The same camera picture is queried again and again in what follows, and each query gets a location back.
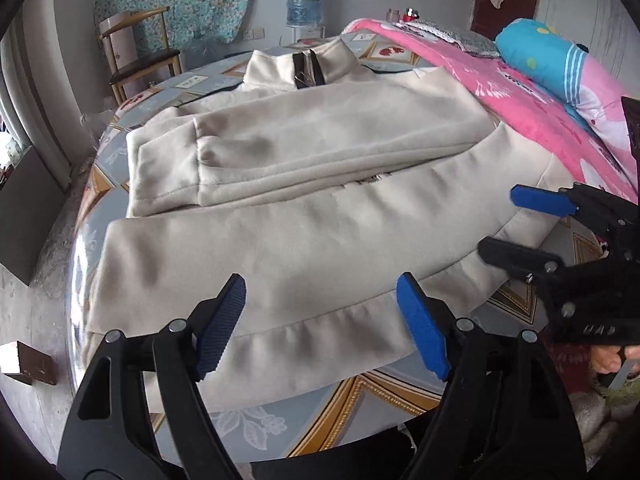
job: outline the chair backrest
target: chair backrest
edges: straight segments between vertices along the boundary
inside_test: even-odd
[[[117,64],[116,64],[115,53],[113,51],[113,43],[111,43],[111,35],[114,32],[118,32],[123,28],[131,27],[131,25],[135,25],[136,23],[143,22],[144,20],[151,18],[153,16],[156,16],[158,14],[160,14],[160,33],[162,37],[162,44],[164,45],[165,48],[169,48],[169,40],[166,35],[166,24],[164,22],[164,13],[167,12],[169,9],[171,9],[171,7],[167,6],[167,7],[158,7],[156,9],[151,9],[151,10],[140,10],[140,12],[136,12],[128,16],[127,18],[122,20],[120,23],[113,25],[113,27],[111,27],[109,30],[105,30],[102,34],[100,34],[98,36],[98,40],[100,41],[104,39],[107,40],[107,46],[108,46],[107,51],[108,51],[108,56],[110,58],[112,66],[117,66]]]

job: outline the concrete floor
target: concrete floor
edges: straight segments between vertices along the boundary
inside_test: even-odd
[[[66,272],[89,166],[89,161],[82,165],[67,191],[30,286],[0,266],[0,344],[20,340],[52,356],[58,370],[56,386],[38,382],[28,386],[0,374],[0,391],[27,436],[50,463],[57,462],[73,400],[66,352]]]

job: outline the chair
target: chair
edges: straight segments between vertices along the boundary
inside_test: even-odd
[[[119,105],[127,100],[127,96],[124,93],[124,85],[126,85],[126,83],[135,81],[136,79],[139,79],[142,76],[153,72],[154,70],[158,70],[163,66],[167,66],[169,68],[169,73],[172,77],[176,74],[182,73],[180,58],[178,57],[180,51],[176,48],[169,48],[169,41],[167,40],[166,36],[164,13],[169,9],[170,7],[158,7],[157,9],[142,10],[140,12],[136,12],[135,14],[132,14],[125,20],[122,20],[120,23],[114,25],[109,30],[106,30],[105,32],[100,34],[100,36],[98,36],[98,40],[100,41],[102,41],[104,38],[107,39],[107,55],[111,60],[111,65],[117,66],[116,57],[113,51],[113,43],[111,43],[111,35],[114,32],[122,30],[123,28],[127,28],[131,25],[142,22],[147,18],[151,18],[152,16],[156,16],[157,14],[160,15],[160,31],[162,33],[162,44],[164,44],[164,48],[138,58],[132,63],[129,63],[128,65],[117,69],[116,72],[111,75],[109,83]]]

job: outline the pink blanket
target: pink blanket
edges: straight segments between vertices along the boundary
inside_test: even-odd
[[[446,68],[514,130],[554,153],[577,181],[638,202],[638,194],[610,153],[578,126],[561,104],[501,60],[473,57],[426,32],[401,30],[378,20],[356,20],[344,32],[362,28]]]

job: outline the silver bolt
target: silver bolt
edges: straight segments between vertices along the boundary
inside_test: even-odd
[[[527,343],[535,343],[538,340],[538,336],[536,335],[536,333],[532,332],[531,330],[525,330],[522,333],[522,338]]]
[[[462,330],[462,332],[471,332],[474,329],[474,322],[466,317],[461,317],[456,321],[456,326],[459,330]]]
[[[107,343],[113,343],[118,339],[120,339],[120,330],[110,330],[109,332],[107,332],[107,335],[104,336],[104,340]]]
[[[169,323],[169,332],[182,332],[187,328],[187,322],[183,319],[174,319]]]
[[[575,303],[572,303],[571,301],[567,301],[562,306],[562,309],[560,310],[560,312],[562,313],[562,317],[564,318],[571,317],[573,314],[575,314]]]

